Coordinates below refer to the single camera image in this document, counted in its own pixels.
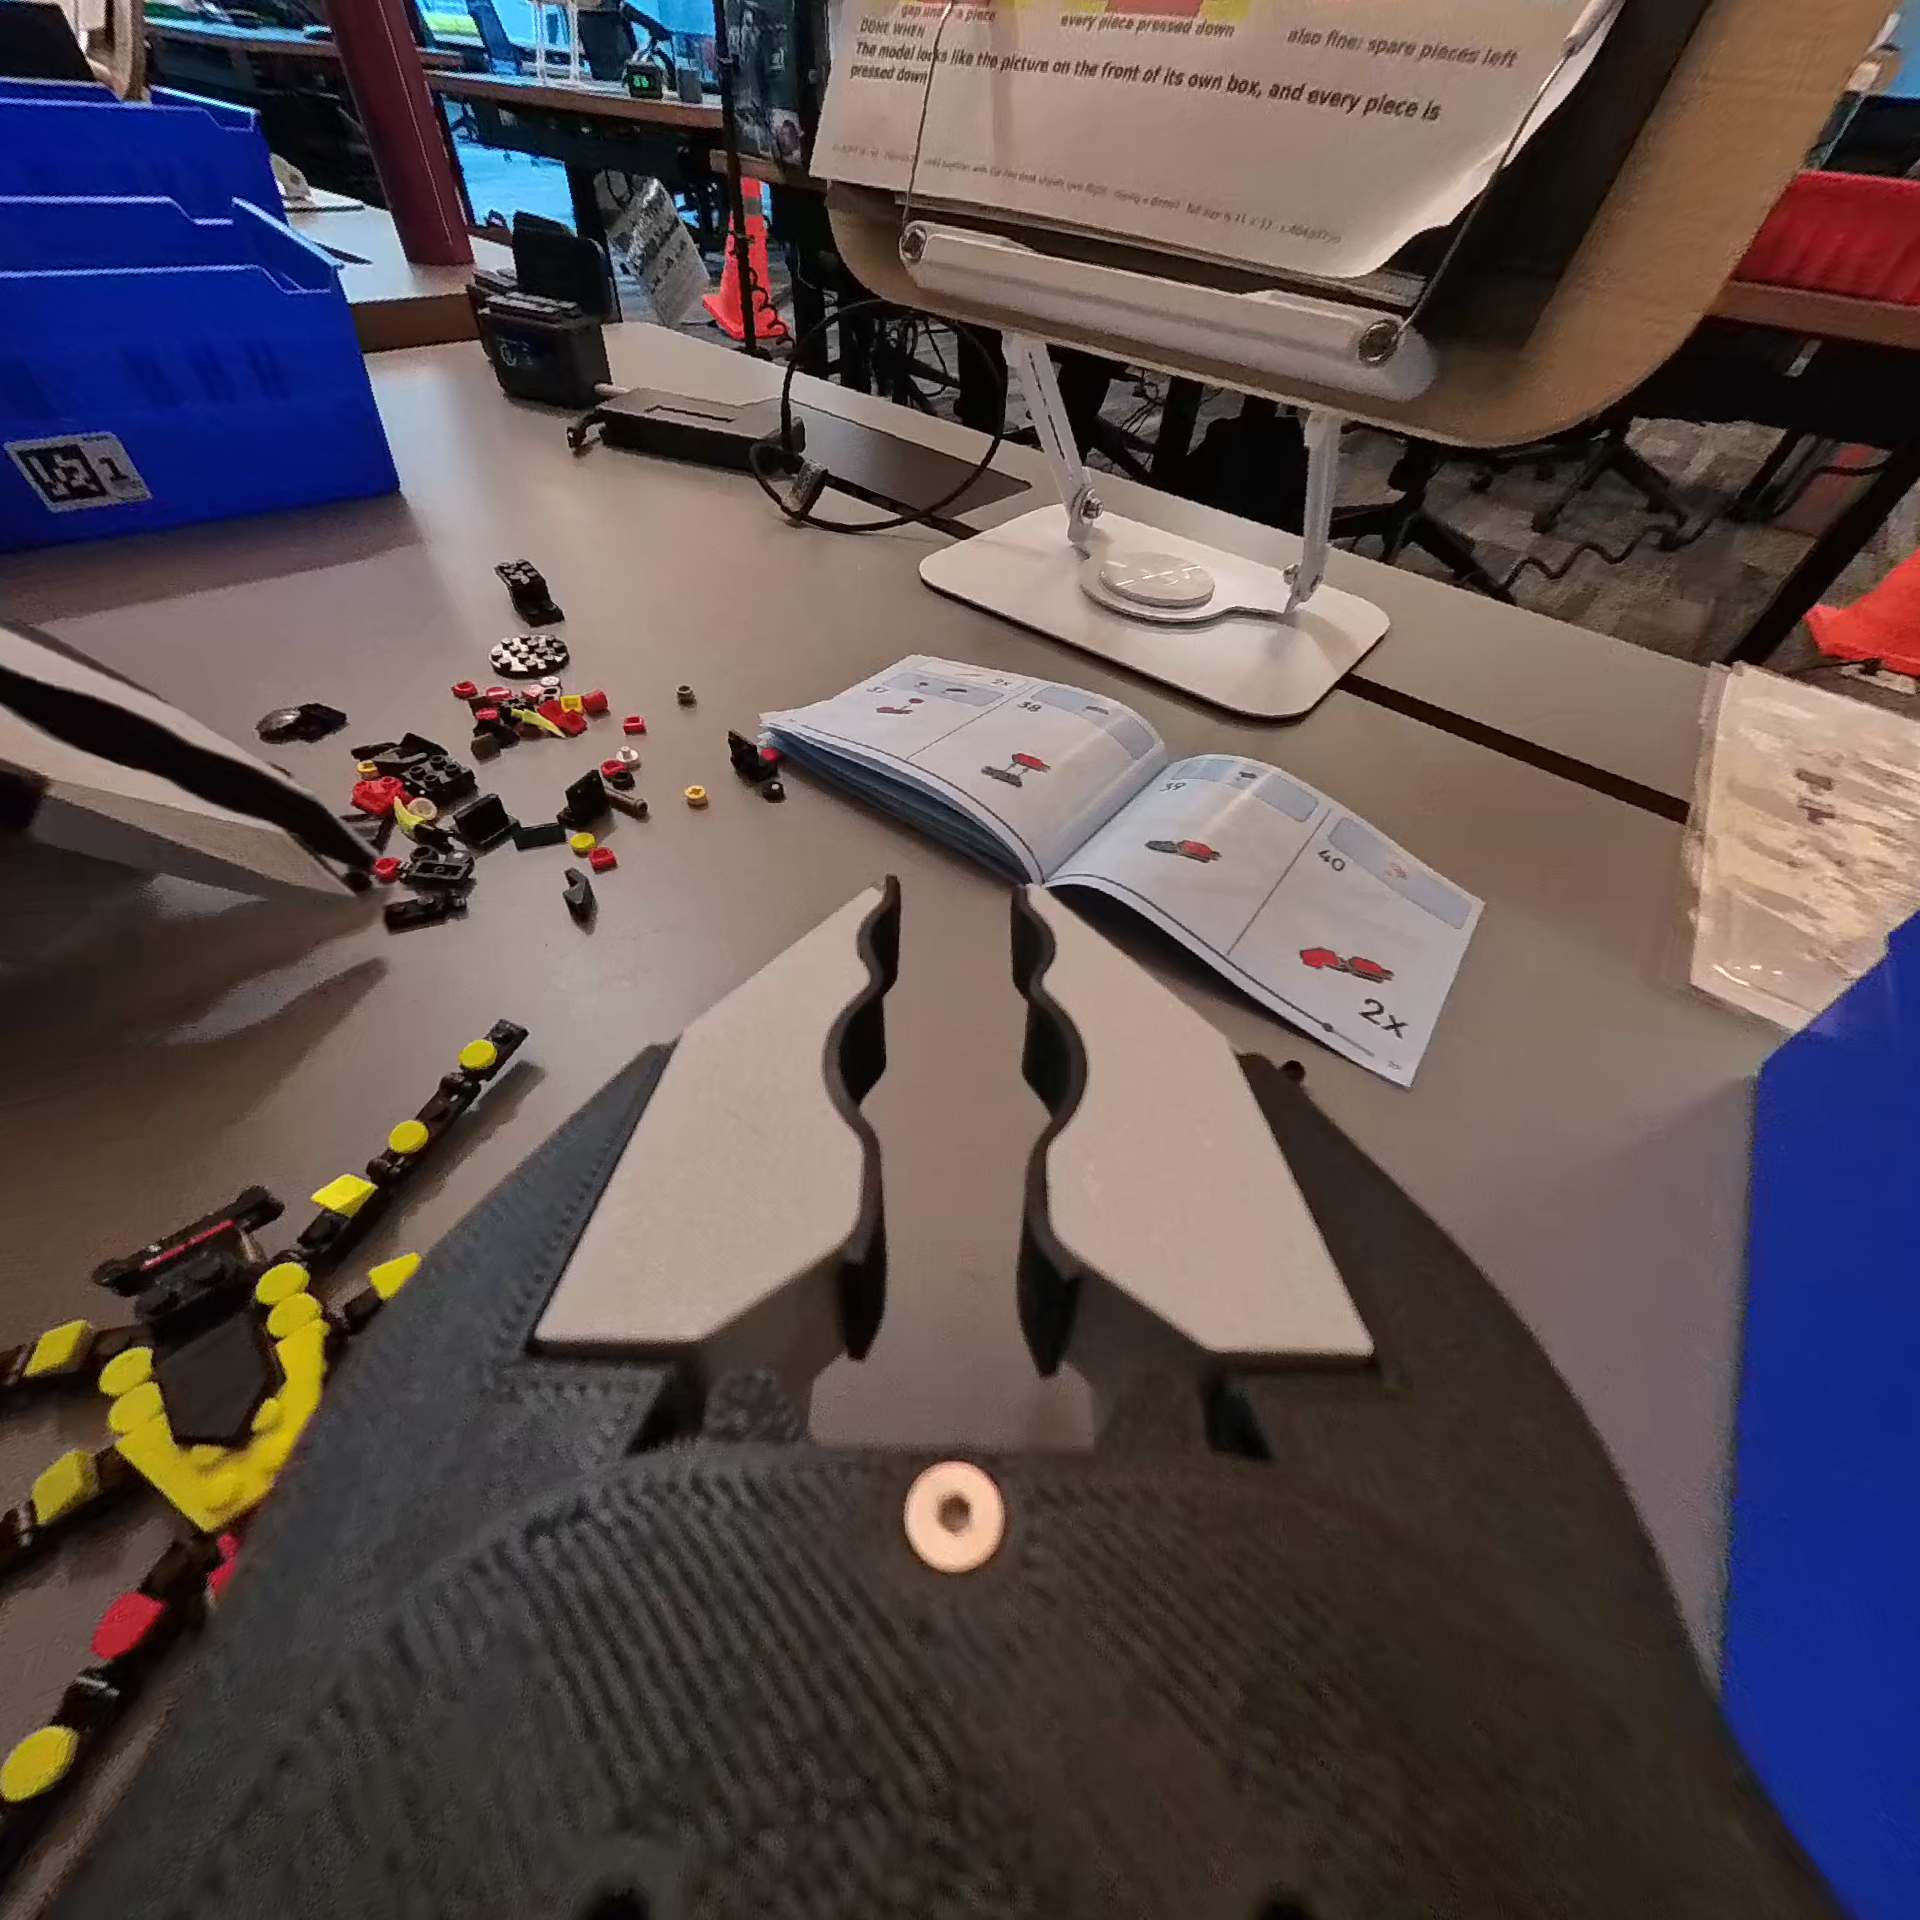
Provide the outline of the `red plastic bin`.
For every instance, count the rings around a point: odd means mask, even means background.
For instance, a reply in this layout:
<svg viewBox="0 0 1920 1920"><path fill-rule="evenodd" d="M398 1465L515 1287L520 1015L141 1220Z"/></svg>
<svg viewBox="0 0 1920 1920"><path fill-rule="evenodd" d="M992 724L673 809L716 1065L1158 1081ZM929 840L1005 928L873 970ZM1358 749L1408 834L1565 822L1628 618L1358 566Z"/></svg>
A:
<svg viewBox="0 0 1920 1920"><path fill-rule="evenodd" d="M1827 169L1797 174L1732 279L1917 306L1917 180Z"/></svg>

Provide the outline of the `black device with display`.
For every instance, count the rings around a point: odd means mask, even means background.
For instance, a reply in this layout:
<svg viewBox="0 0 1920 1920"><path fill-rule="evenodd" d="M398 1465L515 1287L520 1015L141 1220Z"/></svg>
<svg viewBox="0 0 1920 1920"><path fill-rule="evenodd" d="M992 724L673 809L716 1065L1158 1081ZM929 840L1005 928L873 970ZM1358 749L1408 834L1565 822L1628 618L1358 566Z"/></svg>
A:
<svg viewBox="0 0 1920 1920"><path fill-rule="evenodd" d="M480 293L473 316L497 383L510 398L582 414L613 385L606 324L578 304Z"/></svg>

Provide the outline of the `blue bin with tag sticker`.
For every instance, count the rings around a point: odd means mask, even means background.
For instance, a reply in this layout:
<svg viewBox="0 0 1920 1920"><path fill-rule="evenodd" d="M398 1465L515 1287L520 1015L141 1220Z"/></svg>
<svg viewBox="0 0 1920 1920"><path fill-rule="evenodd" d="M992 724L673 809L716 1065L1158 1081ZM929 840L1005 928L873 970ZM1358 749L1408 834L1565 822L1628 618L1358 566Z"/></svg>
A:
<svg viewBox="0 0 1920 1920"><path fill-rule="evenodd" d="M339 262L244 201L3 201L3 549L400 488Z"/></svg>

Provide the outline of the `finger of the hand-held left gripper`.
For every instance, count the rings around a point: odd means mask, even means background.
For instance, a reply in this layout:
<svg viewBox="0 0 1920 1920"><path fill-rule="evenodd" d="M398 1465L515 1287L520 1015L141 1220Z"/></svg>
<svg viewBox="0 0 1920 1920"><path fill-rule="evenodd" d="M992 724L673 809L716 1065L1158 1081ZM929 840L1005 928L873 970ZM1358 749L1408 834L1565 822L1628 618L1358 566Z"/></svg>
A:
<svg viewBox="0 0 1920 1920"><path fill-rule="evenodd" d="M3 625L3 716L6 705L50 730L131 764L160 765L160 721L200 724L216 734L163 697L73 654L50 636L13 624Z"/></svg>
<svg viewBox="0 0 1920 1920"><path fill-rule="evenodd" d="M160 765L5 708L5 849L43 848L240 896L361 890L361 840L280 765L200 724L157 724Z"/></svg>

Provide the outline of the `wooden stand board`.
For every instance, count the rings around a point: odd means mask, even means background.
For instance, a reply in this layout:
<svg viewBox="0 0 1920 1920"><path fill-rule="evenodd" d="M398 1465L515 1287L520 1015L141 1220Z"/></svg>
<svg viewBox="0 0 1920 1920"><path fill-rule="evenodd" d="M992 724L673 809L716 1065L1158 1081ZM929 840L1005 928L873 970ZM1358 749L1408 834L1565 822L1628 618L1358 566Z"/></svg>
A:
<svg viewBox="0 0 1920 1920"><path fill-rule="evenodd" d="M1090 322L1053 344L1214 388L1340 407L1352 420L1458 446L1528 441L1574 425L1638 385L1707 316L1889 12L1891 5L1873 1L1710 5L1532 334L1520 342L1433 342L1424 336L1438 372L1418 400L1340 402L1326 390L1282 393L1235 372L1220 346L1202 349L1200 369L1182 374ZM1017 223L978 207L825 184L833 238L865 286L929 312L982 324L1002 337L1019 322L987 304L937 306L933 295L916 289L899 254L905 221L957 223L1035 250L1227 293L1301 293L1358 304L1411 324L1422 297L1416 271L1396 264L1404 248L1360 279L1316 279L1107 232Z"/></svg>

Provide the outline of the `white metal document stand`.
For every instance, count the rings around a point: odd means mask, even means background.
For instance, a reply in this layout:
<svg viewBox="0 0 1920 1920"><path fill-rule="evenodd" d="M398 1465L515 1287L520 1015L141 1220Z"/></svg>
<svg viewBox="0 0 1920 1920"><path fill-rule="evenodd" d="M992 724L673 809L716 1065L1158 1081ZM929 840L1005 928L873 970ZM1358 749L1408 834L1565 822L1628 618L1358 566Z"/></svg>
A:
<svg viewBox="0 0 1920 1920"><path fill-rule="evenodd" d="M1433 349L1408 320L1301 293L1227 293L1189 279L1035 250L987 230L913 220L899 254L937 306L987 304L1004 334L1059 504L1008 519L924 560L937 594L1258 721L1307 716L1387 632L1374 602L1329 585L1340 407L1302 412L1301 554L1268 566L1124 519L1097 502L1050 346L1085 322L1172 372L1202 349L1280 393L1418 400Z"/></svg>

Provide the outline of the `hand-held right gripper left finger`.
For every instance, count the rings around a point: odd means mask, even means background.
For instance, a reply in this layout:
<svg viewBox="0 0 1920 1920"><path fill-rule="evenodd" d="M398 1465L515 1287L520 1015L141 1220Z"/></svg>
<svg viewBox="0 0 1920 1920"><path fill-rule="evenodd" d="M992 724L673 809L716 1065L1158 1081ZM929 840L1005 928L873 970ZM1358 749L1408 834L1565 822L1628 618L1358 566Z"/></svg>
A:
<svg viewBox="0 0 1920 1920"><path fill-rule="evenodd" d="M664 1056L534 1320L532 1349L801 1400L865 1360L886 1294L881 1143L901 885L884 878L691 1022Z"/></svg>

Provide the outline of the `blue plastic bin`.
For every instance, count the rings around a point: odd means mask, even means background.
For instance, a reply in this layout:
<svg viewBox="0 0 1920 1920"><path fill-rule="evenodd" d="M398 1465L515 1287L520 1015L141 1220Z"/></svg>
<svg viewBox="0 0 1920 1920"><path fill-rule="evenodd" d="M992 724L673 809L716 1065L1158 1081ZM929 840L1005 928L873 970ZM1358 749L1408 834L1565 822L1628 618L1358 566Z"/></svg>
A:
<svg viewBox="0 0 1920 1920"><path fill-rule="evenodd" d="M123 103L101 81L3 79L5 199L163 199L197 220L233 201L285 212L258 113L157 89Z"/></svg>
<svg viewBox="0 0 1920 1920"><path fill-rule="evenodd" d="M1722 1704L1852 1916L1917 1916L1917 920L1762 1065Z"/></svg>

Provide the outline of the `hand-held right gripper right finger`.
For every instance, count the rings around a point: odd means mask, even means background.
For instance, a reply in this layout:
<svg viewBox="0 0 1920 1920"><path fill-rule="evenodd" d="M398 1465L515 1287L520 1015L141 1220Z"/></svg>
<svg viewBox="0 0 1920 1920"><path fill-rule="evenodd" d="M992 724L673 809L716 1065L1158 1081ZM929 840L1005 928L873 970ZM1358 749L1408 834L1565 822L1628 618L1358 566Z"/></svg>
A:
<svg viewBox="0 0 1920 1920"><path fill-rule="evenodd" d="M1046 1117L1017 1309L1043 1376L1358 1372L1377 1342L1236 1049L1053 894L1012 897Z"/></svg>

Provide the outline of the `black charger device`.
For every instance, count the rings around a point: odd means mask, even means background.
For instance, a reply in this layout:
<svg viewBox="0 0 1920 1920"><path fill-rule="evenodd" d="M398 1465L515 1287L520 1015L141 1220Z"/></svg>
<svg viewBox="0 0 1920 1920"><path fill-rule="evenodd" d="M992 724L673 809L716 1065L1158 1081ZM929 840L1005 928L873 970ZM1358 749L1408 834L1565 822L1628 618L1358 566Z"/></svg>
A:
<svg viewBox="0 0 1920 1920"><path fill-rule="evenodd" d="M568 448L624 450L764 478L801 502L805 481L849 494L881 511L950 519L1029 492L1029 485L980 458L957 458L852 422L769 400L712 400L633 388L601 398L568 426Z"/></svg>

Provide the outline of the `orange traffic cone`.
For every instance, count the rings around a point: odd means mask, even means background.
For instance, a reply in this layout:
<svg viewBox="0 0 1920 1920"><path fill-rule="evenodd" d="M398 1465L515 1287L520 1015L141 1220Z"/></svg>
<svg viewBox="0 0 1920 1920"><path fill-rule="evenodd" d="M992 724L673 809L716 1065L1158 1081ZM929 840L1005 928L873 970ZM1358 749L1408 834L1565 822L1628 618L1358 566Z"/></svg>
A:
<svg viewBox="0 0 1920 1920"><path fill-rule="evenodd" d="M1812 606L1805 625L1816 649L1842 665L1875 665L1917 678L1917 569L1910 550L1876 588L1846 607Z"/></svg>
<svg viewBox="0 0 1920 1920"><path fill-rule="evenodd" d="M794 342L776 300L762 182L750 176L742 178L741 217L728 230L722 273L705 297L705 312L732 344L778 349Z"/></svg>

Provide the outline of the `lego instruction booklet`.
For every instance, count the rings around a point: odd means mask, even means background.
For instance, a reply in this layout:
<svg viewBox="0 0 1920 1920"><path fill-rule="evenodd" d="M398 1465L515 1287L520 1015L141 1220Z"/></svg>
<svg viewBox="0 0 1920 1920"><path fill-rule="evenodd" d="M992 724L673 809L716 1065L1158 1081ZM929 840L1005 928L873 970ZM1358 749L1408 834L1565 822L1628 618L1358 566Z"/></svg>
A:
<svg viewBox="0 0 1920 1920"><path fill-rule="evenodd" d="M1108 693L909 655L762 743L1010 879L1136 912L1267 1013L1408 1087L1482 901L1305 780L1177 759Z"/></svg>

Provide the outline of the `lego spider model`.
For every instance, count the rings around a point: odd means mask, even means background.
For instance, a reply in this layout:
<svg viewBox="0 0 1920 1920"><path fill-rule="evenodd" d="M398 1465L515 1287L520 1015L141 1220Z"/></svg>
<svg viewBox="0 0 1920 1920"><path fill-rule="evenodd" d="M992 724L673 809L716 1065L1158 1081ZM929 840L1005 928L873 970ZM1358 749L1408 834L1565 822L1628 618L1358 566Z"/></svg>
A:
<svg viewBox="0 0 1920 1920"><path fill-rule="evenodd" d="M321 1413L328 1380L424 1255L376 1261L358 1287L334 1298L329 1279L442 1159L446 1137L516 1065L525 1042L525 1026L513 1020L469 1039L361 1170L314 1191L314 1215L283 1248L266 1246L283 1202L248 1185L94 1269L94 1287L131 1308L123 1324L76 1316L5 1349L6 1408L85 1388L104 1398L105 1431L98 1447L61 1450L5 1503L5 1583L126 1500L156 1500L173 1521L141 1580L104 1607L86 1660L49 1718L5 1752L5 1873L61 1809L169 1652L201 1630L253 1512Z"/></svg>

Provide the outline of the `pile of loose lego pieces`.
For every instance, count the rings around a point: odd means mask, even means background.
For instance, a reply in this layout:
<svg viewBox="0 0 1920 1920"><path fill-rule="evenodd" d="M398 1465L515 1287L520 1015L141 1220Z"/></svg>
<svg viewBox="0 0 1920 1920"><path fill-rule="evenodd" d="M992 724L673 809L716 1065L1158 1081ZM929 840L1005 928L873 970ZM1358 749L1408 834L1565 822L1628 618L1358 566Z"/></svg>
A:
<svg viewBox="0 0 1920 1920"><path fill-rule="evenodd" d="M388 932L437 928L469 914L485 857L510 849L561 860L561 908L576 928L598 919L596 881L618 871L613 830L651 817L640 790L646 720L618 711L604 688L576 688L544 655L497 654L491 684L451 688L469 724L461 746L404 730L349 746L345 804L304 796L276 804L273 825L328 862L354 890L382 896ZM515 801L497 786L515 749L606 745L548 796Z"/></svg>

